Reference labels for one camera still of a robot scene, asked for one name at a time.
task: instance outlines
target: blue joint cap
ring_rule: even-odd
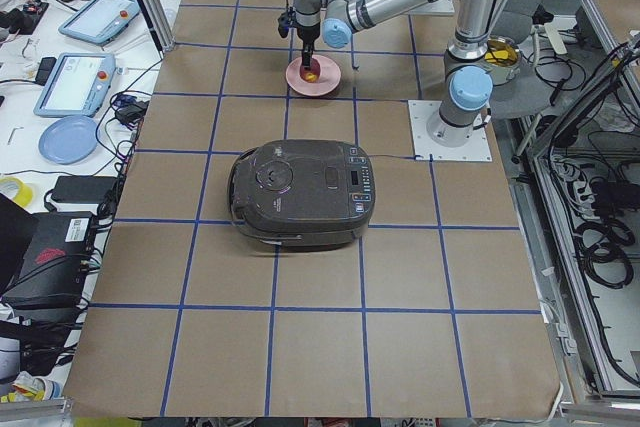
[[[322,23],[322,39],[333,49],[341,49],[349,42],[353,33],[340,19],[325,19]]]
[[[453,73],[449,93],[462,110],[480,110],[491,97],[491,76],[480,67],[469,65]]]

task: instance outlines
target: tape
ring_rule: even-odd
[[[33,199],[33,190],[16,177],[0,179],[0,194],[13,200],[20,207],[25,208]]]

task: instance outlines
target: blue plate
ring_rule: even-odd
[[[97,145],[96,123],[84,115],[70,115],[42,133],[38,149],[45,159],[56,164],[73,164],[93,152]]]

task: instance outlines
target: white label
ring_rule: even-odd
[[[65,242],[82,242],[89,227],[89,219],[71,219]]]

